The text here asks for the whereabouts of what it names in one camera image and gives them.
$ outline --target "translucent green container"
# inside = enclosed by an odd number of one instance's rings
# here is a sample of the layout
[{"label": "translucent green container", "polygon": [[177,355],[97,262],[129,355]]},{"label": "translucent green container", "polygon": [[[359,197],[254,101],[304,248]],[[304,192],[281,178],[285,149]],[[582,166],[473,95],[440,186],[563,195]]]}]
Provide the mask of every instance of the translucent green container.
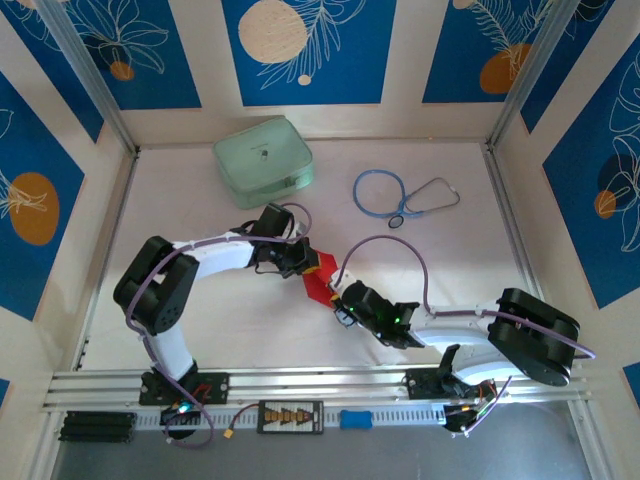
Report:
[{"label": "translucent green container", "polygon": [[213,153],[239,208],[264,205],[313,180],[311,150],[284,117],[220,140]]}]

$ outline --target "purple cable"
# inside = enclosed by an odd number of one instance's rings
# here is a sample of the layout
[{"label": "purple cable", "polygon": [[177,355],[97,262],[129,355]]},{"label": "purple cable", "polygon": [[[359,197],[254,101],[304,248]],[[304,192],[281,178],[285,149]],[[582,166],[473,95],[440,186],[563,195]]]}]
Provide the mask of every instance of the purple cable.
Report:
[{"label": "purple cable", "polygon": [[473,424],[467,428],[465,430],[465,435],[469,435],[471,432],[473,432],[476,427],[478,425],[480,425],[485,418],[487,418],[489,416],[489,414],[491,413],[491,411],[496,408],[496,405],[498,404],[498,402],[500,401],[500,399],[503,397],[504,393],[507,391],[507,387],[509,386],[509,384],[511,383],[511,379],[512,377],[507,378],[507,381],[504,382],[504,385],[502,386],[502,390],[500,390],[500,393],[498,393],[498,396],[496,397],[496,399],[493,401],[493,403],[491,405],[489,405],[488,410],[480,417],[478,418],[475,422],[473,422]]},{"label": "purple cable", "polygon": [[[349,261],[349,259],[351,258],[351,255],[353,255],[353,253],[360,248],[362,245],[364,245],[367,242],[370,242],[372,240],[377,240],[380,238],[386,238],[388,240],[394,240],[396,242],[400,242],[401,244],[403,244],[404,246],[406,246],[407,248],[409,248],[416,257],[418,257],[418,260],[420,261],[420,266],[422,267],[422,272],[424,274],[424,289],[423,289],[423,293],[422,293],[422,300],[423,300],[423,304],[424,304],[424,308],[427,311],[427,313],[433,315],[434,317],[475,317],[476,311],[475,310],[453,310],[453,311],[446,311],[446,312],[434,312],[432,310],[432,308],[429,306],[429,301],[427,299],[427,294],[428,294],[428,290],[429,290],[429,274],[427,272],[427,264],[425,263],[424,259],[422,258],[422,255],[420,255],[420,252],[418,252],[418,250],[411,245],[409,242],[407,242],[406,240],[403,240],[399,237],[395,237],[393,235],[373,235],[371,237],[365,238],[364,240],[359,241],[358,243],[356,243],[351,250],[349,250],[347,252],[347,255],[344,258],[344,262],[342,263],[342,267],[340,267],[340,273],[338,274],[338,278],[336,279],[336,286],[338,286],[340,284],[340,282],[342,281],[342,276],[344,275],[344,270],[347,267],[347,262]],[[494,316],[494,317],[501,317],[504,318],[506,320],[511,320],[513,322],[517,322],[527,328],[530,328],[532,330],[536,330],[540,333],[544,333],[545,335],[554,338],[555,340],[558,340],[562,343],[564,343],[565,345],[570,346],[571,348],[574,348],[575,350],[579,350],[581,352],[583,352],[584,354],[587,355],[587,358],[596,358],[596,354],[593,350],[585,347],[584,345],[570,339],[569,337],[566,337],[564,335],[561,335],[557,332],[554,332],[553,330],[550,330],[546,327],[543,327],[541,325],[538,325],[537,323],[534,323],[526,318],[522,318],[522,317],[518,317],[517,315],[512,315],[510,313],[506,313],[506,312],[496,312],[493,310],[483,310],[482,312],[480,312],[482,315],[490,315],[490,316]]]},{"label": "purple cable", "polygon": [[204,442],[196,443],[196,444],[190,444],[190,443],[184,443],[184,442],[179,442],[178,443],[178,442],[173,442],[172,441],[171,443],[176,445],[176,446],[179,446],[181,448],[195,449],[195,448],[201,448],[201,447],[204,447],[204,446],[208,445],[213,440],[214,421],[213,421],[213,418],[211,418],[211,415],[209,415],[209,413],[207,413],[204,405],[202,405],[200,402],[198,402],[198,400],[196,400],[195,397],[193,395],[191,395],[191,393],[189,393],[184,387],[182,387],[182,385],[180,385],[176,380],[174,380],[167,373],[167,371],[164,369],[164,367],[161,365],[160,361],[158,360],[158,357],[156,356],[156,354],[154,353],[153,349],[151,348],[151,345],[149,343],[148,333],[144,329],[138,327],[134,323],[133,312],[134,312],[134,310],[136,308],[136,305],[140,301],[140,298],[142,297],[142,294],[149,287],[149,285],[151,284],[151,282],[153,281],[155,276],[158,273],[160,273],[160,271],[174,257],[176,257],[177,255],[180,255],[181,253],[188,252],[190,250],[195,250],[196,248],[206,247],[206,246],[209,246],[209,245],[215,245],[215,244],[218,244],[218,243],[225,243],[225,242],[276,242],[276,243],[290,243],[291,242],[291,243],[294,243],[294,242],[297,242],[298,240],[302,240],[307,235],[307,233],[309,233],[309,230],[311,230],[311,225],[313,223],[312,218],[311,218],[311,212],[309,212],[309,210],[307,210],[304,206],[300,205],[299,203],[288,202],[288,203],[283,203],[282,206],[283,207],[284,206],[295,206],[295,207],[298,207],[302,211],[304,211],[304,213],[307,215],[309,224],[307,225],[306,230],[304,232],[302,232],[300,235],[298,235],[297,237],[288,238],[288,239],[285,239],[285,238],[272,238],[272,237],[256,237],[256,236],[216,237],[216,238],[208,238],[208,239],[205,239],[205,240],[199,240],[197,242],[193,242],[191,244],[184,245],[184,246],[182,246],[180,248],[176,248],[169,255],[167,255],[160,262],[158,262],[158,264],[153,268],[153,270],[151,270],[149,275],[147,275],[147,278],[144,279],[144,281],[140,285],[140,288],[138,288],[138,290],[136,291],[135,295],[131,299],[131,303],[127,307],[127,311],[126,311],[126,314],[125,314],[125,321],[127,323],[127,327],[129,327],[131,330],[133,330],[134,332],[138,333],[139,335],[141,335],[143,337],[144,348],[147,351],[147,354],[149,355],[149,358],[151,358],[151,361],[153,362],[154,367],[158,370],[158,372],[160,372],[160,374],[163,377],[165,377],[165,379],[176,390],[178,390],[182,395],[184,395],[184,397],[187,400],[189,400],[189,402],[191,402],[193,405],[195,405],[195,407],[202,412],[202,414],[204,415],[205,419],[207,420],[207,423],[209,423],[209,425],[211,427],[211,429],[209,430],[209,438],[207,440],[205,440]]}]

